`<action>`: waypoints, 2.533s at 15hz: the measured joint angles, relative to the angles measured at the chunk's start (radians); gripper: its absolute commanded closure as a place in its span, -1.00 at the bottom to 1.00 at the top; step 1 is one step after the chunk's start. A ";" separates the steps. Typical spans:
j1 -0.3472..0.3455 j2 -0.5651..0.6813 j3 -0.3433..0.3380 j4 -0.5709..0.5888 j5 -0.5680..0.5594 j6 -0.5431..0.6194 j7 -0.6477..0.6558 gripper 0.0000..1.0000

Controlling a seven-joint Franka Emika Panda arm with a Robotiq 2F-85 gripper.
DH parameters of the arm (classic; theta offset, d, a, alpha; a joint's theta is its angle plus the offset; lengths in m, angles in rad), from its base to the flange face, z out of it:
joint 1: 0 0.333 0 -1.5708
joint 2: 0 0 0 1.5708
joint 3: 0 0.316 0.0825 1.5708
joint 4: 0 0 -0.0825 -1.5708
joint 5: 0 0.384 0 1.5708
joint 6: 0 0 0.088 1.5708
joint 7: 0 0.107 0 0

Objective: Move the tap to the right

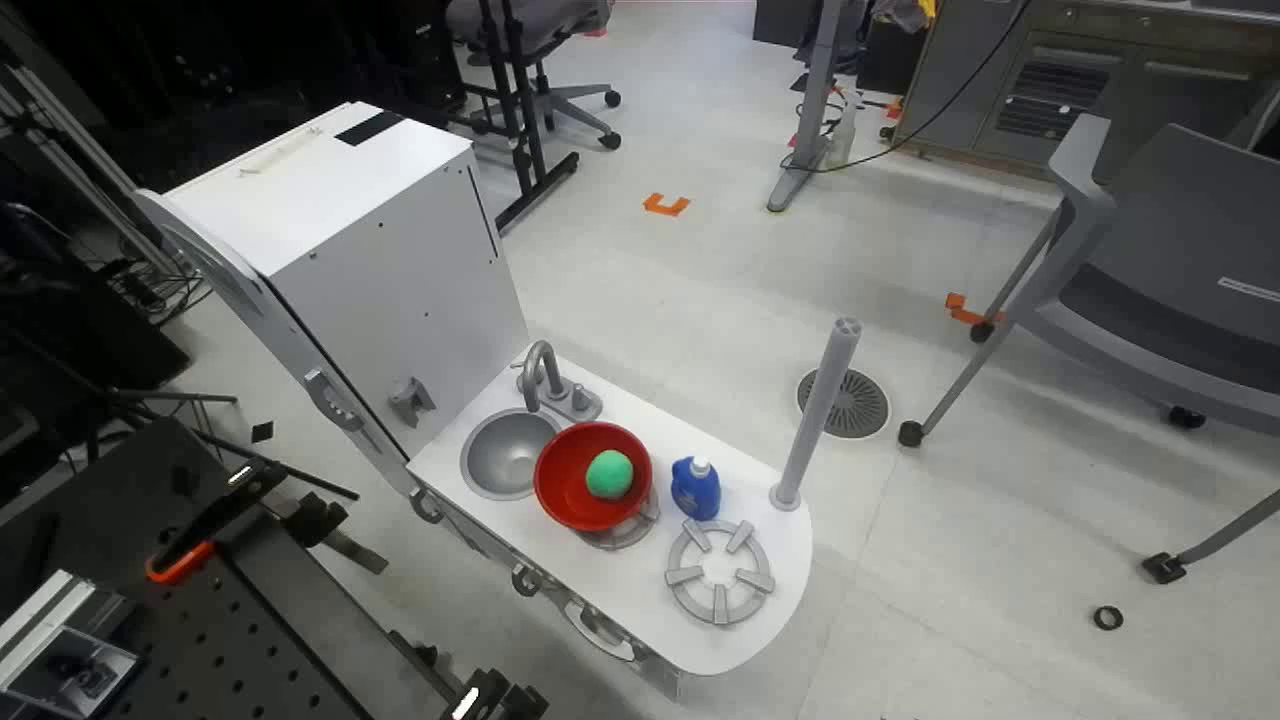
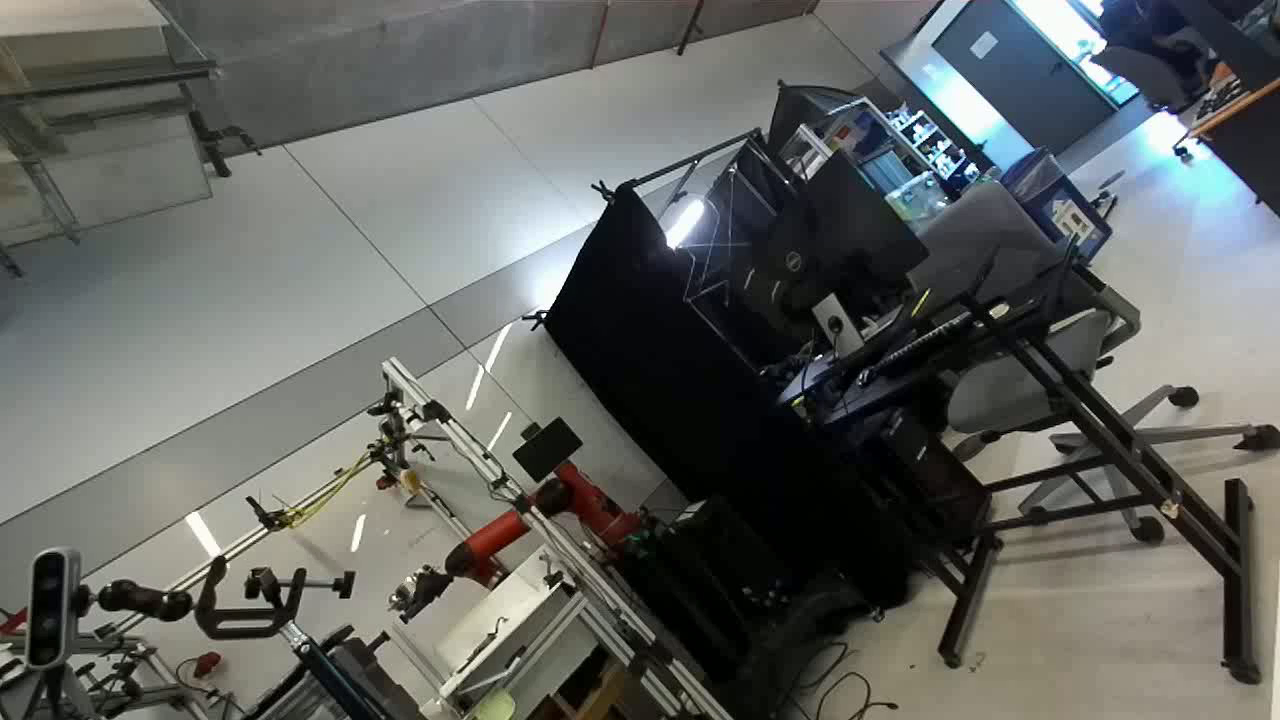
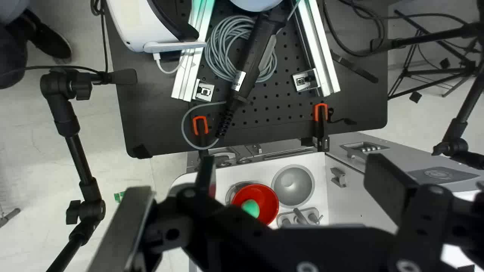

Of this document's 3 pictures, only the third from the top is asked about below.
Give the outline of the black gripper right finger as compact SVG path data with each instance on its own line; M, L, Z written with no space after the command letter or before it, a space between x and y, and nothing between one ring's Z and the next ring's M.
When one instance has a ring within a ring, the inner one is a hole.
M371 233L395 237L399 228L411 233L445 237L449 227L452 193L439 184L419 184L383 154L371 154L366 160L363 186L393 230L369 227Z

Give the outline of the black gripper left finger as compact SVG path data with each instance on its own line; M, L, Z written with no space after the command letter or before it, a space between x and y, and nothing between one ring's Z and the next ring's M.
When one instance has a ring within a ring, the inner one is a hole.
M141 239L153 206L148 186L124 192L88 272L147 272Z

